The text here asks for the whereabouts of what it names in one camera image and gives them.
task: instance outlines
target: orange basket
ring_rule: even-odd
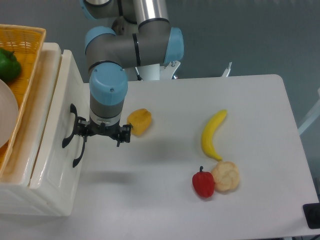
[[[0,148],[0,176],[12,153],[45,38],[43,28],[0,24],[0,48],[14,51],[22,68],[20,76],[7,83],[18,103],[19,113],[10,139]]]

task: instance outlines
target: banana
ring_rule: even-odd
[[[209,158],[213,158],[217,161],[222,161],[222,157],[216,152],[212,138],[217,128],[223,122],[226,116],[227,116],[227,110],[223,109],[218,111],[215,115],[213,115],[213,117],[206,124],[201,135],[201,146],[202,146],[203,152]]]

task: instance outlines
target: gray floor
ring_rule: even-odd
[[[297,123],[319,99],[320,0],[167,0],[182,30],[180,78],[278,74]],[[113,19],[87,20],[78,0],[2,0],[0,23],[47,29],[46,42],[73,52],[88,82],[84,37]],[[320,176],[320,119],[301,136],[313,177]]]

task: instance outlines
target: white plate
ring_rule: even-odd
[[[17,123],[18,103],[8,85],[0,79],[0,148],[9,140]]]

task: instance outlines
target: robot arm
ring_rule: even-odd
[[[131,130],[129,125],[119,126],[128,91],[128,77],[124,69],[180,60],[184,55],[183,36],[179,28],[170,26],[165,0],[80,2],[89,18],[128,14],[124,17],[134,18],[138,25],[138,32],[131,35],[116,35],[111,28],[98,26],[85,36],[90,76],[90,119],[89,122],[82,118],[76,121],[77,131],[73,134],[83,136],[83,144],[89,136],[108,136],[117,141],[118,147],[120,143],[130,142]],[[65,140],[62,147],[66,147],[68,142]]]

